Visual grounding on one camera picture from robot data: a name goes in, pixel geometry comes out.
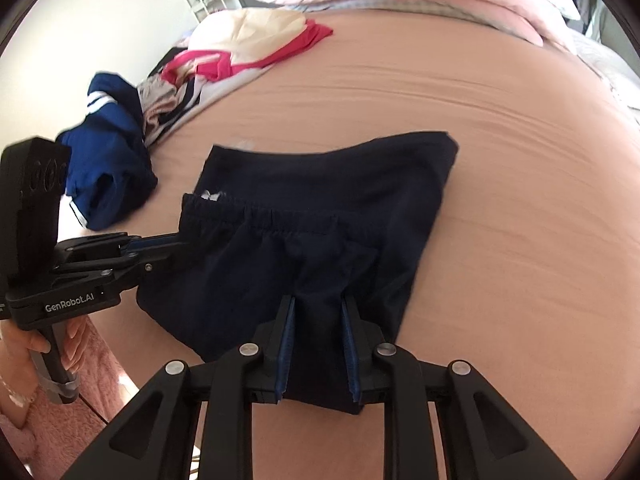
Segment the left hand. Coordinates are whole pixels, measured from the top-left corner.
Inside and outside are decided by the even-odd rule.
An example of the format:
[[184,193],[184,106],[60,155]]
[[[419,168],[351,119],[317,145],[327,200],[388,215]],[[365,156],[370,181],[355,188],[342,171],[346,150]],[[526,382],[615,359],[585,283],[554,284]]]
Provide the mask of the left hand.
[[[69,372],[77,373],[84,364],[88,326],[87,315],[72,318],[66,324],[61,361]],[[1,322],[1,413],[18,429],[24,426],[39,387],[30,352],[49,351],[50,342],[36,330],[25,332],[13,321]]]

